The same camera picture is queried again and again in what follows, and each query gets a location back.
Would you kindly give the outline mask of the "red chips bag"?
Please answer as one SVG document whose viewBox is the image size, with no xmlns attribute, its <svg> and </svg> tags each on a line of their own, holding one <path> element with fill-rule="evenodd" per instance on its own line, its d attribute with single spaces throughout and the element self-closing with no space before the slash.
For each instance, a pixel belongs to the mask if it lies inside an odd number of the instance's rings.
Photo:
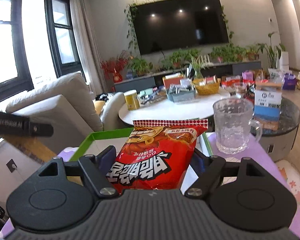
<svg viewBox="0 0 300 240">
<path fill-rule="evenodd" d="M 181 187 L 206 119 L 135 120 L 106 178 L 118 193 L 127 189 Z"/>
</svg>

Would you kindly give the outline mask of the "green cardboard box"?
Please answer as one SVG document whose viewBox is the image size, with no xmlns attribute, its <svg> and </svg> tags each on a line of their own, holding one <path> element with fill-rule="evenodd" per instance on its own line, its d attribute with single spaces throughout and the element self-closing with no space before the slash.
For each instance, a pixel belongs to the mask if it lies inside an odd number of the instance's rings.
<svg viewBox="0 0 300 240">
<path fill-rule="evenodd" d="M 74 161 L 85 154 L 98 155 L 108 146 L 114 146 L 119 153 L 133 128 L 123 128 L 90 133 L 78 147 L 67 147 L 59 153 L 66 161 Z"/>
</svg>

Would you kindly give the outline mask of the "clear glass mug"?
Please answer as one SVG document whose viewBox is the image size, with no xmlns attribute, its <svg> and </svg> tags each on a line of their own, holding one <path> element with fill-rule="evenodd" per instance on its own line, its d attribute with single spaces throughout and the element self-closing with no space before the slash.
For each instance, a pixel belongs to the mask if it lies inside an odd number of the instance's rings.
<svg viewBox="0 0 300 240">
<path fill-rule="evenodd" d="M 244 151 L 249 142 L 251 128 L 256 131 L 258 142 L 263 133 L 262 125 L 254 120 L 254 105 L 247 99 L 226 98 L 213 104 L 216 146 L 225 154 Z"/>
</svg>

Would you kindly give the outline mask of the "round white coffee table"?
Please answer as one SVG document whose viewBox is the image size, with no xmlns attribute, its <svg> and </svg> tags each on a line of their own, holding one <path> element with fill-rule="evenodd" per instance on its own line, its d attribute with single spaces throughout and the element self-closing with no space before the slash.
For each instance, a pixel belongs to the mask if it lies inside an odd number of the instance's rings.
<svg viewBox="0 0 300 240">
<path fill-rule="evenodd" d="M 207 119 L 213 115 L 213 104 L 216 101 L 230 97 L 227 90 L 220 88 L 217 94 L 196 95 L 190 101 L 175 103 L 164 99 L 132 111 L 127 109 L 127 105 L 123 105 L 119 110 L 119 118 L 128 125 L 132 125 L 134 120 Z"/>
</svg>

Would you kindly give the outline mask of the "beige sofa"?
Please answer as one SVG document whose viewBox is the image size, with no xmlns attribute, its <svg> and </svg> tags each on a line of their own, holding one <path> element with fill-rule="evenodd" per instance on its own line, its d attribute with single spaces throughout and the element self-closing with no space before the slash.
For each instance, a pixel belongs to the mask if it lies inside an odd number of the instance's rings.
<svg viewBox="0 0 300 240">
<path fill-rule="evenodd" d="M 53 135 L 40 141 L 52 152 L 79 146 L 92 132 L 124 128 L 119 110 L 123 93 L 110 98 L 100 114 L 95 110 L 88 85 L 79 73 L 64 75 L 42 87 L 21 93 L 6 106 L 6 113 L 28 116 L 34 122 L 51 124 Z"/>
</svg>

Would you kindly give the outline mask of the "dark round side table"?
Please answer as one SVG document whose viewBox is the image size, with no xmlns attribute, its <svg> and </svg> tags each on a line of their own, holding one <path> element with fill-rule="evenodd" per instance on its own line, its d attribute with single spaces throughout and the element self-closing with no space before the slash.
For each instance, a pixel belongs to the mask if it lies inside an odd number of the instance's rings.
<svg viewBox="0 0 300 240">
<path fill-rule="evenodd" d="M 260 116 L 259 121 L 263 128 L 260 145 L 270 156 L 272 161 L 284 159 L 292 150 L 300 125 L 300 109 L 287 98 L 282 98 L 279 120 L 272 121 Z"/>
</svg>

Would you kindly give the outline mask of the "yellow canister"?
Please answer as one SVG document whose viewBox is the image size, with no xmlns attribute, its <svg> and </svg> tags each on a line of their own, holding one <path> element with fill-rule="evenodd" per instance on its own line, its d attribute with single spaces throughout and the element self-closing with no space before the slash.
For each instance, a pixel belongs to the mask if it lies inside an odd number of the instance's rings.
<svg viewBox="0 0 300 240">
<path fill-rule="evenodd" d="M 136 89 L 124 92 L 127 109 L 133 111 L 140 108 Z"/>
</svg>

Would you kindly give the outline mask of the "grey blue storage tray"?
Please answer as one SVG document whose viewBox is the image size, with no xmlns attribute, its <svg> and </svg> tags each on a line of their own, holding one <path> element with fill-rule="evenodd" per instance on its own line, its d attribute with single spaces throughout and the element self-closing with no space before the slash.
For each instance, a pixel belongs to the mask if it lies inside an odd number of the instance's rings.
<svg viewBox="0 0 300 240">
<path fill-rule="evenodd" d="M 166 90 L 168 100 L 174 103 L 193 100 L 195 94 L 196 90 L 192 85 L 183 86 L 171 84 Z"/>
</svg>

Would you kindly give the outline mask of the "yellow woven basket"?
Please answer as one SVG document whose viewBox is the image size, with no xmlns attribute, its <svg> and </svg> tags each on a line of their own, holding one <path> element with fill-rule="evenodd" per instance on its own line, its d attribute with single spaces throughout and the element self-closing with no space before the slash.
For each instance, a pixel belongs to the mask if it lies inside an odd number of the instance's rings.
<svg viewBox="0 0 300 240">
<path fill-rule="evenodd" d="M 194 79 L 192 80 L 192 84 L 194 85 L 198 95 L 202 96 L 217 94 L 220 88 L 219 82 L 207 84 L 204 79 Z"/>
</svg>

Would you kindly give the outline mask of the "purple floral tablecloth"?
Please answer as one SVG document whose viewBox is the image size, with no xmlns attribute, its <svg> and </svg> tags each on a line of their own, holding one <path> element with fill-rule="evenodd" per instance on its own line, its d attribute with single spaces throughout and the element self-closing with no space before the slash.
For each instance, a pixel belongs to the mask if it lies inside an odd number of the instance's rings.
<svg viewBox="0 0 300 240">
<path fill-rule="evenodd" d="M 97 197 L 84 185 L 80 157 L 54 157 L 9 196 L 7 239 L 300 239 L 289 189 L 252 158 L 217 156 L 225 166 L 206 197 L 184 195 L 198 178 L 191 165 L 181 188 Z"/>
</svg>

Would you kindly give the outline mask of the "blue white carton box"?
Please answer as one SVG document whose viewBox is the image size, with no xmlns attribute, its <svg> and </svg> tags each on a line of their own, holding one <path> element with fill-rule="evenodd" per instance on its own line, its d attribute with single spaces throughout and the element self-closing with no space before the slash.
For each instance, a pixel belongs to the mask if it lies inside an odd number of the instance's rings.
<svg viewBox="0 0 300 240">
<path fill-rule="evenodd" d="M 278 121 L 281 113 L 282 83 L 259 81 L 255 85 L 255 116 L 270 121 Z"/>
</svg>

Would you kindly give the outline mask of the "purple gift bag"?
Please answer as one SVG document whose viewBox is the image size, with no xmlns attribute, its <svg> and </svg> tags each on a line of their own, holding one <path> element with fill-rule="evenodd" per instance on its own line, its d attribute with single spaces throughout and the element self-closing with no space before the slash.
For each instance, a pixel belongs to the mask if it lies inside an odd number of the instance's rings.
<svg viewBox="0 0 300 240">
<path fill-rule="evenodd" d="M 296 83 L 297 83 L 296 76 L 291 73 L 286 73 L 282 89 L 283 90 L 295 90 Z"/>
</svg>

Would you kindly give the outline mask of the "wall power socket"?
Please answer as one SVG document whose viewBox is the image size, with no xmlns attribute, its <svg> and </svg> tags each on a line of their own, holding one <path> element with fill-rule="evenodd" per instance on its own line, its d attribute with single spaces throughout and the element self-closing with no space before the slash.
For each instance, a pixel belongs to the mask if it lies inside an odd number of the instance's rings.
<svg viewBox="0 0 300 240">
<path fill-rule="evenodd" d="M 15 162 L 14 162 L 13 159 L 10 159 L 10 160 L 6 163 L 6 166 L 7 166 L 7 168 L 9 169 L 9 171 L 10 171 L 11 173 L 13 173 L 13 172 L 17 169 L 17 166 L 16 166 L 16 164 L 15 164 Z"/>
</svg>

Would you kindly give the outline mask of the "black wall television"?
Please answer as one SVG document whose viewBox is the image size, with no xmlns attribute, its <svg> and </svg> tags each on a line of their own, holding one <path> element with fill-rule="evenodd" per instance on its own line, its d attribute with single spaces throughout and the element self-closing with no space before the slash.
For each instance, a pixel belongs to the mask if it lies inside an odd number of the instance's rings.
<svg viewBox="0 0 300 240">
<path fill-rule="evenodd" d="M 229 42 L 220 0 L 164 0 L 129 10 L 141 55 Z"/>
</svg>

